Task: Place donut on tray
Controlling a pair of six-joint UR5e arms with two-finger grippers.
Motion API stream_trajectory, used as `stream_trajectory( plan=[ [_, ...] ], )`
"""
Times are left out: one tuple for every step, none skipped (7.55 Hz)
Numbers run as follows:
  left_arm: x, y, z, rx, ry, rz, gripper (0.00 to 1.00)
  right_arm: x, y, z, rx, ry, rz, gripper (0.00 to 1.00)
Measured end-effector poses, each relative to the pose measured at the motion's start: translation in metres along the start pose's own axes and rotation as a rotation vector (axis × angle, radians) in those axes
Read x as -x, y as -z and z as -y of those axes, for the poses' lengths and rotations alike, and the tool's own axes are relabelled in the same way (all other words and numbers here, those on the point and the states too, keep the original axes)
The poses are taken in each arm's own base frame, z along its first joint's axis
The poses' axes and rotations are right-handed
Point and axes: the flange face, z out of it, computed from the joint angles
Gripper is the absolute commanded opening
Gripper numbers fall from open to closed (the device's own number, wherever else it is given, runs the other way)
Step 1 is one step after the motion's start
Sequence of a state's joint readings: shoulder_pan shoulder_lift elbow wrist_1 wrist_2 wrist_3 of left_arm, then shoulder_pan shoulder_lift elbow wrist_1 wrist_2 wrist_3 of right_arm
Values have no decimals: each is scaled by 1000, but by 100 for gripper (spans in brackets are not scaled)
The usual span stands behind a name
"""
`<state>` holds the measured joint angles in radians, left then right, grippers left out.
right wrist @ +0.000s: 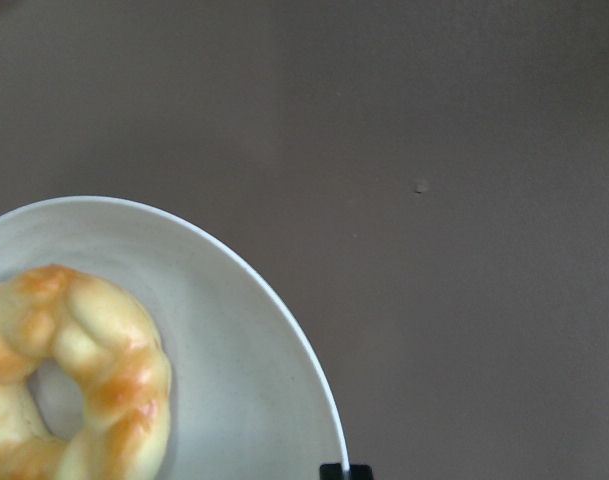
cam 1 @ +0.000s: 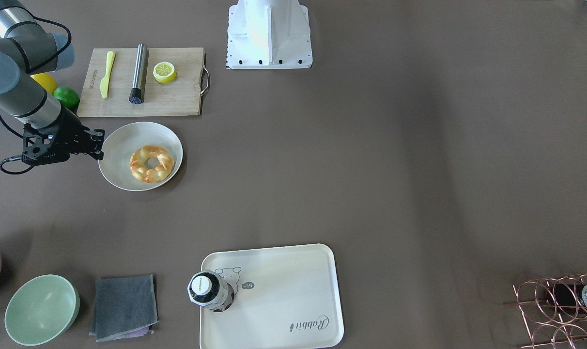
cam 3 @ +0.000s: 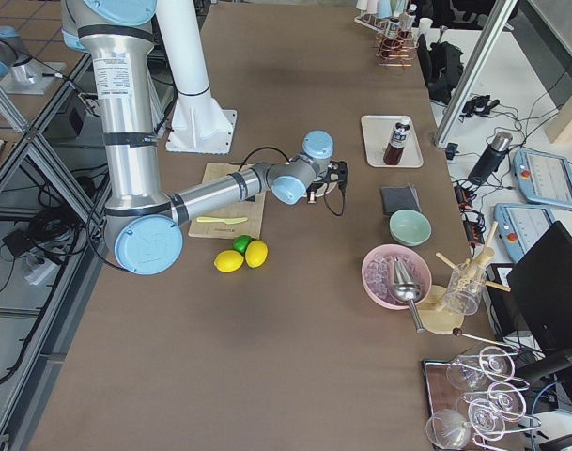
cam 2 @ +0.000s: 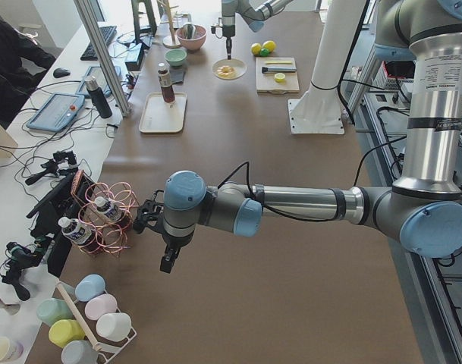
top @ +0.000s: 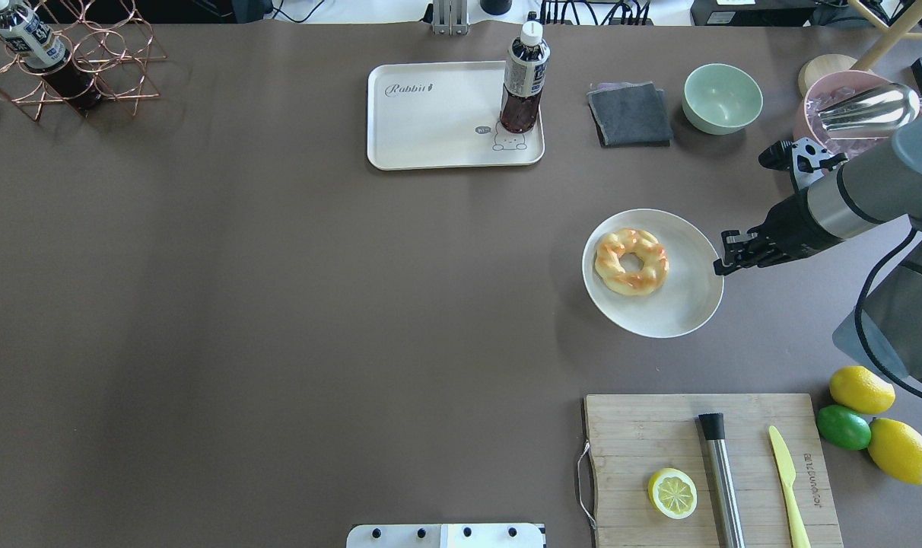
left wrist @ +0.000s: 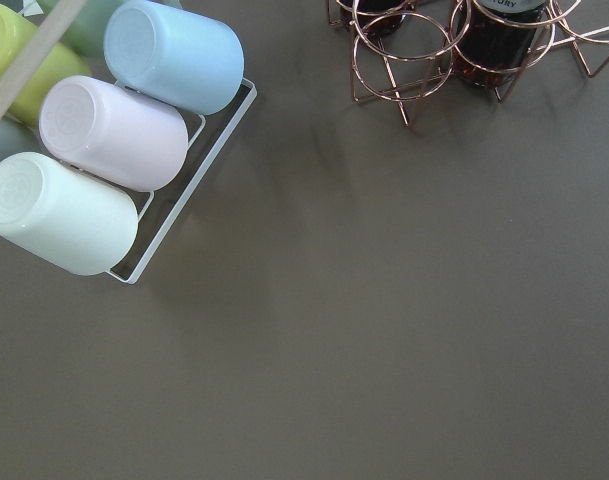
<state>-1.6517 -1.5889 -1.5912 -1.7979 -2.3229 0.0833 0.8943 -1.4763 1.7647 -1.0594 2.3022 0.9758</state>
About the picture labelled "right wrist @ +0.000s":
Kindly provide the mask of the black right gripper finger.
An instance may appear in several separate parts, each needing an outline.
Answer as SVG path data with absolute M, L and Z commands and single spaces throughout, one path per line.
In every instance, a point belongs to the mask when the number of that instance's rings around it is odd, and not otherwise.
M 340 463 L 327 463 L 319 467 L 320 480 L 373 480 L 373 471 L 366 464 L 350 464 L 344 468 Z

